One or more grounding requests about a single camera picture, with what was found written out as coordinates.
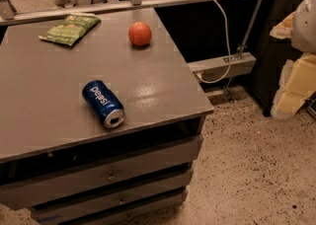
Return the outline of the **top grey drawer front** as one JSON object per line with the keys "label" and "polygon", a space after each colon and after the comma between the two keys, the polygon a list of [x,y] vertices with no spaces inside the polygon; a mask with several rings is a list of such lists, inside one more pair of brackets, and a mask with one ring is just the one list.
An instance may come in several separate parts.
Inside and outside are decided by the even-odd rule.
{"label": "top grey drawer front", "polygon": [[198,157],[202,141],[201,135],[180,139],[73,168],[51,179],[3,186],[0,202],[12,209],[31,207],[188,163]]}

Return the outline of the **grey drawer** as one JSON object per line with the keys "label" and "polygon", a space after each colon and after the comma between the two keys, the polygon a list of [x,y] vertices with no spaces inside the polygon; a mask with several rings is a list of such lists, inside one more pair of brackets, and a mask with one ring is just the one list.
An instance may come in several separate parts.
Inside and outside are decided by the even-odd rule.
{"label": "grey drawer", "polygon": [[32,217],[40,224],[55,225],[155,194],[185,187],[190,183],[192,174],[192,168],[187,165],[164,169],[36,205],[32,208]]}
{"label": "grey drawer", "polygon": [[202,141],[201,135],[180,139],[73,168],[51,179],[3,186],[0,202],[12,209],[31,207],[188,163],[198,157]]}
{"label": "grey drawer", "polygon": [[61,225],[114,225],[166,207],[183,203],[187,197],[184,187],[159,193],[138,201],[87,215]]}

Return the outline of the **green chip bag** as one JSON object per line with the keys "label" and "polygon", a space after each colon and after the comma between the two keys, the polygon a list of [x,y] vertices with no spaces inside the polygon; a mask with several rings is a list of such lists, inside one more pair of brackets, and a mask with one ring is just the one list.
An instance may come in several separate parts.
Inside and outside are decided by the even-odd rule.
{"label": "green chip bag", "polygon": [[97,26],[101,20],[91,14],[70,14],[51,27],[39,39],[72,46],[77,40]]}

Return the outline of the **blue pepsi can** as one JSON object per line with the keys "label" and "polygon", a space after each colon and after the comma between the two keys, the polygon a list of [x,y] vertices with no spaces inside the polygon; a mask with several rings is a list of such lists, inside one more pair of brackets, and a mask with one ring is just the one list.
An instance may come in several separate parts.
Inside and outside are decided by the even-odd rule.
{"label": "blue pepsi can", "polygon": [[82,97],[104,127],[116,128],[123,123],[123,104],[103,81],[94,80],[86,84]]}

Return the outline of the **red apple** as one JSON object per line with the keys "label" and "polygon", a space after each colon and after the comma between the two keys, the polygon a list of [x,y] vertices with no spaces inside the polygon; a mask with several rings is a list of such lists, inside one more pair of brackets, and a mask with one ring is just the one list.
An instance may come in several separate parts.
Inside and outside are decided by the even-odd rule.
{"label": "red apple", "polygon": [[129,27],[128,37],[133,45],[145,46],[152,39],[151,29],[144,22],[135,22]]}

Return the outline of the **grey drawer cabinet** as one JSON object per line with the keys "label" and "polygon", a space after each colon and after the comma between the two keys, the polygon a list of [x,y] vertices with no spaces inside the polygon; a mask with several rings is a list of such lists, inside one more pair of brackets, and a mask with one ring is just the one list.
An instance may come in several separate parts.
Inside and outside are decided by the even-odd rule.
{"label": "grey drawer cabinet", "polygon": [[46,22],[0,46],[0,203],[39,225],[113,225],[182,203],[212,106],[157,13],[104,15],[72,46]]}

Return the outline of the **middle grey drawer front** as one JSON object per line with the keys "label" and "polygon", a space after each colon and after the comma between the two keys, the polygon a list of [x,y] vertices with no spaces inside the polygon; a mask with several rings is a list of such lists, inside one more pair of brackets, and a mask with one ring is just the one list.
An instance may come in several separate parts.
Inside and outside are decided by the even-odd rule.
{"label": "middle grey drawer front", "polygon": [[36,205],[32,208],[32,217],[40,224],[55,225],[155,194],[185,187],[190,183],[192,174],[192,168],[187,165],[164,169]]}

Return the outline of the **bottom grey drawer front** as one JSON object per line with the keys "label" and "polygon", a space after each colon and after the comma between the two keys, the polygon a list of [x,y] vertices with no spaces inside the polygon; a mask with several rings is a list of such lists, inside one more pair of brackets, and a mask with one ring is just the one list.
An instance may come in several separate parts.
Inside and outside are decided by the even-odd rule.
{"label": "bottom grey drawer front", "polygon": [[87,215],[61,225],[114,225],[166,207],[183,203],[187,197],[184,187],[159,193],[138,201]]}

